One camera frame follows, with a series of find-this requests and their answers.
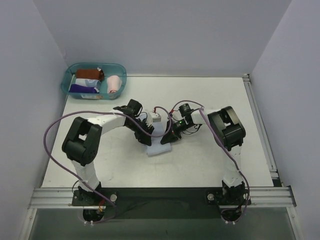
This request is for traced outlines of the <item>light blue towel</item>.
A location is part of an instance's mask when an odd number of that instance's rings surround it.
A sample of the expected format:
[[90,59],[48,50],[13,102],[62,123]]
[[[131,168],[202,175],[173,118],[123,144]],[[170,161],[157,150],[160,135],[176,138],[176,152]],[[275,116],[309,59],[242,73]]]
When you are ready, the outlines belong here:
[[[165,128],[161,122],[152,123],[154,130],[152,132],[153,136],[163,135],[165,133]],[[146,147],[146,154],[149,157],[153,157],[156,155],[161,155],[172,150],[171,144],[167,143],[161,144],[162,137],[151,137],[151,146]]]

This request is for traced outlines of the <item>pink striped towel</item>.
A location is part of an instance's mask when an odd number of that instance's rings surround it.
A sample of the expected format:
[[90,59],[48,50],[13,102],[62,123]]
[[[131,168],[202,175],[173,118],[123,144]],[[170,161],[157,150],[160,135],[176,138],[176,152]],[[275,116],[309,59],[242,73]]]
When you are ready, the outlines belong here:
[[107,93],[113,94],[120,90],[122,86],[122,79],[117,75],[111,75],[106,80],[107,83]]

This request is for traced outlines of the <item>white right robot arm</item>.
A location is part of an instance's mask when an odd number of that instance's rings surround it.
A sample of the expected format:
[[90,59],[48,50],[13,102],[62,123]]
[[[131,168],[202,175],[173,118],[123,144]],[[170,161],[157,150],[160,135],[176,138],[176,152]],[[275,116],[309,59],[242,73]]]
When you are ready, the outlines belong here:
[[218,110],[192,109],[188,103],[179,106],[181,119],[167,121],[162,145],[174,143],[182,138],[182,132],[198,126],[208,126],[215,142],[225,153],[224,172],[220,199],[233,205],[243,200],[246,194],[245,181],[241,175],[241,148],[246,130],[231,106]]

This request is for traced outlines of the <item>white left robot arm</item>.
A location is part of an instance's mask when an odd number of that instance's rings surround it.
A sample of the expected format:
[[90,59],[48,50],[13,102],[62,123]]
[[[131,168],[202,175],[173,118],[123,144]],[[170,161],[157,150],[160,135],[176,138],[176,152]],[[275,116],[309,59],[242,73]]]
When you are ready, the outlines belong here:
[[96,174],[94,159],[103,134],[126,127],[134,132],[139,143],[151,145],[153,118],[149,113],[139,118],[141,110],[142,105],[131,99],[127,105],[116,106],[107,114],[93,118],[76,117],[73,120],[62,144],[62,151],[71,160],[76,174],[82,179],[78,190],[88,205],[95,206],[101,201],[101,182]]

